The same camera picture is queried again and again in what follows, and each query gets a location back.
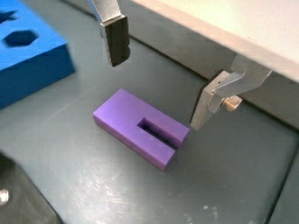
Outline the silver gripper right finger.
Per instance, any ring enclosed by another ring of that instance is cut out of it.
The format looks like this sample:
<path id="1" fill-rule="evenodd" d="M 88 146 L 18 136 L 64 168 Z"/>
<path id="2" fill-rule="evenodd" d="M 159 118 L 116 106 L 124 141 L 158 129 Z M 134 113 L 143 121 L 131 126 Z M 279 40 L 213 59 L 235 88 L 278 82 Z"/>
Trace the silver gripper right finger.
<path id="1" fill-rule="evenodd" d="M 231 73 L 221 71 L 201 90 L 191 114 L 191 126 L 199 130 L 221 108 L 235 111 L 243 99 L 241 94 L 259 88 L 273 70 L 238 55 Z"/>

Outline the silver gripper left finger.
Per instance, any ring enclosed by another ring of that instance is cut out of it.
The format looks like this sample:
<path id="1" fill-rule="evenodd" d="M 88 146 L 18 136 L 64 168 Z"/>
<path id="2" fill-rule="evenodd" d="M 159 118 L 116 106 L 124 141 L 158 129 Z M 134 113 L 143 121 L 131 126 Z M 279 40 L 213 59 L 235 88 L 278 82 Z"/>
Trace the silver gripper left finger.
<path id="1" fill-rule="evenodd" d="M 88 0 L 106 40 L 107 57 L 112 67 L 130 58 L 128 19 L 122 14 L 118 0 Z"/>

